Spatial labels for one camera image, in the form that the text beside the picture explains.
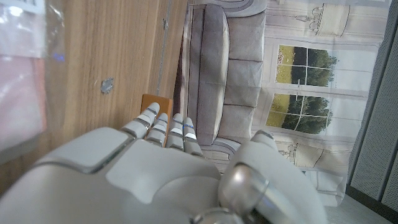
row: window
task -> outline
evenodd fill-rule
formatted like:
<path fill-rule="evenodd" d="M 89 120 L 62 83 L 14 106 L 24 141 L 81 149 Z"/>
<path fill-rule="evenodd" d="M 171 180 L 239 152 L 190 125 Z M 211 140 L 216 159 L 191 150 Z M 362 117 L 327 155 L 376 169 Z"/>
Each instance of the window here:
<path fill-rule="evenodd" d="M 355 138 L 365 106 L 363 100 L 275 94 L 266 126 Z"/>
<path fill-rule="evenodd" d="M 273 45 L 269 75 L 259 97 L 253 130 L 309 139 L 355 138 L 361 127 L 375 52 Z"/>
<path fill-rule="evenodd" d="M 368 91 L 375 59 L 372 52 L 280 45 L 275 82 Z"/>

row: green foliage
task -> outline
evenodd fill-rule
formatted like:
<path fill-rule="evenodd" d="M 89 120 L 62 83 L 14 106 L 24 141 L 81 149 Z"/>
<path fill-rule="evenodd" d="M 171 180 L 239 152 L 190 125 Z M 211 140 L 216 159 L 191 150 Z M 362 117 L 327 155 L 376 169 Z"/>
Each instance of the green foliage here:
<path fill-rule="evenodd" d="M 309 134 L 318 134 L 325 130 L 325 128 L 330 124 L 331 117 L 333 116 L 333 113 L 327 109 L 329 101 L 322 97 L 312 96 L 298 96 L 296 100 L 296 96 L 291 95 L 288 113 L 300 114 L 303 100 L 304 104 L 302 114 L 312 116 L 301 117 L 300 122 L 297 125 L 300 116 L 288 114 L 285 117 L 282 128 L 294 130 L 297 126 L 296 131 Z M 317 116 L 329 116 L 329 119 Z"/>
<path fill-rule="evenodd" d="M 296 47 L 294 50 L 294 64 L 303 63 L 303 58 L 306 58 L 307 50 Z M 318 68 L 308 68 L 307 84 L 315 86 L 328 86 L 329 82 L 333 81 L 333 69 L 337 63 L 336 57 L 329 56 L 326 50 L 308 50 L 308 66 Z M 292 67 L 292 83 L 303 84 L 305 81 L 305 69 L 303 67 Z M 332 111 L 327 109 L 329 101 L 322 97 L 312 96 L 296 96 L 291 95 L 289 101 L 288 113 L 312 115 L 303 116 L 299 122 L 299 115 L 288 114 L 285 117 L 282 128 L 300 131 L 309 134 L 318 134 L 325 130 L 331 122 L 333 116 Z"/>

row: white curtain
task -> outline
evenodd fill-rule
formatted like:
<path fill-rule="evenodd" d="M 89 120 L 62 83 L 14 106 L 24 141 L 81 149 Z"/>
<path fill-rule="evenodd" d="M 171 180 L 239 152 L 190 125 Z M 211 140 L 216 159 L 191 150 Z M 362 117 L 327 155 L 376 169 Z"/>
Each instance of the white curtain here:
<path fill-rule="evenodd" d="M 262 91 L 252 126 L 252 132 L 266 126 L 274 133 L 280 153 L 306 173 L 327 206 L 344 197 L 388 16 L 389 2 L 350 3 L 269 1 Z M 330 15 L 328 7 L 340 15 L 324 17 L 328 27 L 321 35 L 318 24 Z"/>

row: sofa cushion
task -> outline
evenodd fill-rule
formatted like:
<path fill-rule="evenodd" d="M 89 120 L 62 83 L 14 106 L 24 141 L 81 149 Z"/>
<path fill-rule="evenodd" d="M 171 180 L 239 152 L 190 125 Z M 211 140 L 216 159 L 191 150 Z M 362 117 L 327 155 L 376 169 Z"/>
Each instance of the sofa cushion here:
<path fill-rule="evenodd" d="M 198 116 L 200 54 L 204 14 L 204 9 L 194 9 L 192 14 L 187 115 L 192 119 L 193 127 L 195 128 L 197 127 Z"/>
<path fill-rule="evenodd" d="M 261 89 L 262 62 L 229 60 L 224 104 L 257 106 Z"/>
<path fill-rule="evenodd" d="M 253 115 L 250 106 L 224 105 L 218 137 L 241 144 L 250 140 Z"/>
<path fill-rule="evenodd" d="M 222 7 L 207 5 L 200 57 L 197 138 L 211 145 L 218 134 L 223 112 L 229 37 Z"/>
<path fill-rule="evenodd" d="M 228 18 L 229 58 L 263 61 L 266 14 Z"/>

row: white robotic hand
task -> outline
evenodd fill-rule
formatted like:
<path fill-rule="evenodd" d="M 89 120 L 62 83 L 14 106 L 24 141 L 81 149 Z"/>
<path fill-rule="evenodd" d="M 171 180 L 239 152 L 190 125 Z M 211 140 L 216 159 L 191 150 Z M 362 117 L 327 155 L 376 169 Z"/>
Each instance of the white robotic hand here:
<path fill-rule="evenodd" d="M 120 131 L 90 131 L 41 158 L 0 199 L 0 223 L 326 222 L 269 133 L 243 144 L 221 177 L 191 119 L 176 114 L 166 138 L 158 112 L 153 103 Z"/>
<path fill-rule="evenodd" d="M 218 198 L 222 207 L 247 222 L 326 223 L 317 191 L 278 153 L 273 135 L 264 130 L 243 144 L 229 162 Z"/>
<path fill-rule="evenodd" d="M 134 121 L 125 125 L 122 130 L 132 134 L 135 138 L 142 139 L 146 136 L 147 141 L 160 147 L 165 145 L 167 148 L 174 148 L 191 155 L 203 157 L 203 153 L 197 142 L 195 130 L 193 129 L 192 120 L 190 118 L 185 118 L 183 120 L 179 113 L 175 114 L 170 124 L 167 142 L 164 144 L 167 134 L 167 121 L 169 118 L 167 114 L 162 113 L 157 120 L 155 120 L 158 112 L 159 104 L 152 103 Z"/>

